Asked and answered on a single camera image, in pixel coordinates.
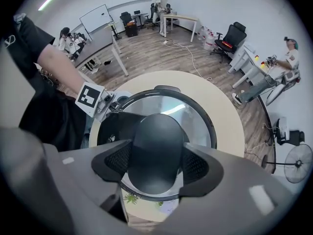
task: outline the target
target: wooden floor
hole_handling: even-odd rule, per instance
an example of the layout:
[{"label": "wooden floor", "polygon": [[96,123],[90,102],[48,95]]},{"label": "wooden floor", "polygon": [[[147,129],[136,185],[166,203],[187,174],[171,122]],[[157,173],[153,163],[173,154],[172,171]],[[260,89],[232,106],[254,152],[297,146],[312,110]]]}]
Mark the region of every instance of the wooden floor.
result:
[{"label": "wooden floor", "polygon": [[[195,67],[199,71],[202,77],[211,77],[211,82],[222,90],[227,97],[234,103],[231,98],[233,92],[239,93],[241,90],[247,90],[249,84],[244,82],[235,90],[231,87],[236,81],[238,81],[242,74],[237,72],[235,74],[229,74],[229,64],[227,60],[224,60],[222,64],[219,63],[219,55],[209,55],[209,53],[203,49],[200,41],[195,37],[193,43],[190,42],[191,33],[180,27],[174,28],[172,33],[168,34],[168,38],[161,37],[156,30],[143,29],[139,31],[139,35],[136,37],[128,38],[122,34],[123,38],[117,43],[121,48],[121,59],[129,73],[126,77],[119,67],[117,61],[114,59],[110,48],[107,48],[99,54],[98,58],[101,62],[112,60],[112,63],[107,66],[100,66],[99,71],[95,74],[87,69],[82,72],[90,77],[95,83],[105,86],[107,90],[115,90],[120,85],[134,77],[137,77],[146,72],[153,71],[184,71],[192,74],[198,74],[192,65],[191,54],[185,48],[169,48],[164,46],[165,40],[170,41],[167,45],[173,46],[172,41],[180,43],[190,49],[194,56]],[[69,95],[73,95],[69,90],[61,87],[62,91],[65,91]],[[262,144],[269,138],[269,131],[263,128],[263,123],[267,122],[266,114],[258,99],[252,102],[237,106],[237,112],[243,124],[245,141],[247,148],[254,148]],[[274,161],[274,149],[268,147],[266,144],[253,149],[245,151],[245,158],[252,160],[258,165],[261,165],[261,159],[264,155],[268,155],[268,161]],[[268,164],[266,171],[271,173],[273,166]],[[147,225],[147,221],[133,221],[134,217],[130,219],[130,225],[141,230],[150,230],[151,224]]]}]

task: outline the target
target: electric fan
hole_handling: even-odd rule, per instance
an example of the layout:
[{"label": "electric fan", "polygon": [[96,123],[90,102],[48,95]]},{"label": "electric fan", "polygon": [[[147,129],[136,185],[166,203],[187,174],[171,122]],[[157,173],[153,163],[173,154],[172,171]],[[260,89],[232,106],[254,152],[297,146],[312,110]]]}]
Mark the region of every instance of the electric fan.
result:
[{"label": "electric fan", "polygon": [[284,163],[268,162],[268,156],[265,155],[262,160],[262,168],[267,164],[283,165],[285,177],[290,183],[296,184],[301,182],[311,170],[313,162],[312,149],[306,145],[301,144],[295,146],[287,155]]}]

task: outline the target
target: sleeve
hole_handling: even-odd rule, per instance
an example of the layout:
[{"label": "sleeve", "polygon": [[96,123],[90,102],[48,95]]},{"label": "sleeve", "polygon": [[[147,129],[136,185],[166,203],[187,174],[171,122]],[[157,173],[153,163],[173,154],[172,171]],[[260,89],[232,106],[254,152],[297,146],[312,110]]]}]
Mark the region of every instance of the sleeve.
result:
[{"label": "sleeve", "polygon": [[286,57],[286,60],[288,63],[290,63],[292,69],[298,68],[299,65],[299,54],[298,51],[289,53],[289,55]]},{"label": "sleeve", "polygon": [[162,3],[162,0],[156,0],[156,3]]},{"label": "sleeve", "polygon": [[36,27],[28,17],[25,17],[21,22],[19,32],[21,38],[30,50],[31,58],[34,63],[37,63],[38,57],[43,49],[55,39],[48,33]]},{"label": "sleeve", "polygon": [[60,39],[60,44],[59,44],[59,50],[60,51],[64,51],[64,49],[65,49],[65,39],[61,38]]}]

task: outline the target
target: person in white shirt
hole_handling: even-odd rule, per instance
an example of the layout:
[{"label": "person in white shirt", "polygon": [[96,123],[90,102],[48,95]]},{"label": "person in white shirt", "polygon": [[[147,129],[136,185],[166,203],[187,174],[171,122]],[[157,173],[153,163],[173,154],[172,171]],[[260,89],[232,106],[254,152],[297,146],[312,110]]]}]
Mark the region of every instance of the person in white shirt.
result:
[{"label": "person in white shirt", "polygon": [[167,0],[157,0],[156,5],[160,16],[160,35],[164,36],[164,15],[167,12]]},{"label": "person in white shirt", "polygon": [[[59,43],[59,50],[66,53],[70,57],[77,58],[80,54],[80,52],[83,50],[84,44],[86,44],[86,41],[80,37],[80,40],[73,41],[70,38],[70,32],[69,28],[65,27],[60,32],[60,43]],[[93,69],[92,66],[95,65],[95,62],[93,60],[90,60],[87,64],[85,64],[85,67],[91,71],[91,73],[96,73],[99,68]]]},{"label": "person in white shirt", "polygon": [[276,60],[275,65],[270,68],[269,72],[262,79],[261,82],[249,88],[248,91],[240,94],[233,93],[232,98],[236,103],[241,105],[256,98],[260,93],[266,89],[272,88],[281,83],[282,77],[292,70],[298,69],[299,53],[298,43],[294,39],[286,40],[288,52],[282,60]]}]

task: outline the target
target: fan stand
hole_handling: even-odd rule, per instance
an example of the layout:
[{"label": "fan stand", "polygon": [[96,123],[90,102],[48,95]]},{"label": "fan stand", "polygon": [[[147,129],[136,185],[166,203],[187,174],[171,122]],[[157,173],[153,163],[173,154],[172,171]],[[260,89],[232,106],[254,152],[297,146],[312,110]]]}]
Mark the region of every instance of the fan stand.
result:
[{"label": "fan stand", "polygon": [[265,155],[264,157],[263,157],[263,160],[262,160],[262,168],[263,169],[265,169],[265,167],[266,167],[266,165],[267,164],[271,164],[271,165],[293,165],[293,166],[295,166],[295,167],[297,167],[297,168],[299,168],[303,163],[302,163],[302,161],[301,160],[297,160],[295,163],[293,163],[293,164],[288,164],[288,163],[273,163],[273,162],[268,162],[268,156],[267,155]]}]

